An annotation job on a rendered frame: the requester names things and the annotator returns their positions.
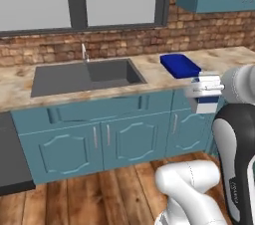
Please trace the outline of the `blue tray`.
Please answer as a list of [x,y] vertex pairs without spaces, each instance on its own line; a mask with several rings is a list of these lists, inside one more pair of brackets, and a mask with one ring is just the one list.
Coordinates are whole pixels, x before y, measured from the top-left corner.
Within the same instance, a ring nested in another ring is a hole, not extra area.
[[160,63],[176,79],[197,77],[201,68],[184,54],[165,54],[159,56]]

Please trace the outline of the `teal small drawer front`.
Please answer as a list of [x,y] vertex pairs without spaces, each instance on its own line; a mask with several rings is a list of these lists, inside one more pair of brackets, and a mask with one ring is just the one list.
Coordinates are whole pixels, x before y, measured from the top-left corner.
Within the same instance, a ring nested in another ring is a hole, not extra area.
[[176,89],[173,92],[172,107],[173,111],[186,110],[190,108],[189,101],[184,95],[183,89]]

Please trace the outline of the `dark grey framed window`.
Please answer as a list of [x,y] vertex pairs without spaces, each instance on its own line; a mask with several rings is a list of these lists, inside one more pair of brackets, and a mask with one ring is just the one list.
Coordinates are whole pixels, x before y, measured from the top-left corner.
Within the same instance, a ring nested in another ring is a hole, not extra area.
[[0,0],[0,36],[161,27],[169,0]]

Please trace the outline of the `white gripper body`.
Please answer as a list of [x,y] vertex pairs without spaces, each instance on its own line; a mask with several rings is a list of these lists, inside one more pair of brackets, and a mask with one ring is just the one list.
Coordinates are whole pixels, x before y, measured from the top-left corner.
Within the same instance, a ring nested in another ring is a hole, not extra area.
[[224,86],[221,84],[220,76],[216,73],[200,72],[184,88],[187,98],[216,97],[221,95]]

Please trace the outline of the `silver tap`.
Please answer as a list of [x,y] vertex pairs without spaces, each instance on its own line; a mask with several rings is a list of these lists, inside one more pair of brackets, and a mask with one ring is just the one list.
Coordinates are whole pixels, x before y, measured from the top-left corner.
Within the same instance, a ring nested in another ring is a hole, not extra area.
[[82,43],[82,58],[85,63],[88,63],[90,61],[89,54],[87,53],[87,49],[84,43]]

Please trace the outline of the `dark grey sink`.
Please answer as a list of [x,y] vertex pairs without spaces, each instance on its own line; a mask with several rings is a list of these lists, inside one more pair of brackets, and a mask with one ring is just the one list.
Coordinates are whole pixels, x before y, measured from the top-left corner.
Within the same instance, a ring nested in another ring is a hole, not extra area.
[[31,97],[145,84],[131,59],[37,67]]

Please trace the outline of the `teal wide drawer front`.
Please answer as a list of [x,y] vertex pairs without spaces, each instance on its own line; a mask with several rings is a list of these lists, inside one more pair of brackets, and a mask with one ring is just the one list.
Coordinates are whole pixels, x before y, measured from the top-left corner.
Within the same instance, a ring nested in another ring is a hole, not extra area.
[[169,112],[173,91],[143,93],[45,108],[49,124],[91,122],[119,116]]

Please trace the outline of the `dark grey dishwasher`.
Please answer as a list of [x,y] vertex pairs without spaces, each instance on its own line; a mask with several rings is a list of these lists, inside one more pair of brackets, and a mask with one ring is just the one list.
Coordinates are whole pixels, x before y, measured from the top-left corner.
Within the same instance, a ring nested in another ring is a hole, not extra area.
[[0,196],[35,188],[11,114],[0,112]]

